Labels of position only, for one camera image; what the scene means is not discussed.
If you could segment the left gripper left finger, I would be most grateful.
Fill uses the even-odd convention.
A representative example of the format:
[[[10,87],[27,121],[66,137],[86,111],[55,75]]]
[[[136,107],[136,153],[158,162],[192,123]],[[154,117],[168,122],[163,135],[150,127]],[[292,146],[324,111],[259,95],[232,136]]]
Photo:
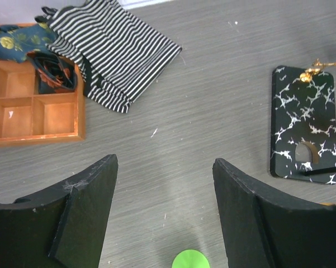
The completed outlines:
[[[118,160],[107,155],[43,190],[0,203],[0,267],[98,267]]]

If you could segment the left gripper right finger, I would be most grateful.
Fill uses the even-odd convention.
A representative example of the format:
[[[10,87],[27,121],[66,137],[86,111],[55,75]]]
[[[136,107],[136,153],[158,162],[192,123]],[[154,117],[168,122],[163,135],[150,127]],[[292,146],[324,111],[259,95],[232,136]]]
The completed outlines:
[[[336,267],[336,204],[289,195],[222,158],[212,173],[229,267]]]

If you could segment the green plastic goblet front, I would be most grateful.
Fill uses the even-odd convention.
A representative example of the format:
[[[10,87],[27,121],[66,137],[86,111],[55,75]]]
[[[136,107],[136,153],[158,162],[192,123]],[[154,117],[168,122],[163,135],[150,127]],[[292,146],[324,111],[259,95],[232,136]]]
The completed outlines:
[[[210,268],[210,264],[203,253],[189,249],[174,258],[171,268]]]

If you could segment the gold wine glass rack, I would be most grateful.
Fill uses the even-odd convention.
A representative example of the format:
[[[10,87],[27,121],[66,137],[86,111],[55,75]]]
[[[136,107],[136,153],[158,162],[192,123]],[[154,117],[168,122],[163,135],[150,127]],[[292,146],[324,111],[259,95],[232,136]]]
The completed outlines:
[[[336,184],[336,62],[272,72],[271,159],[274,177]]]

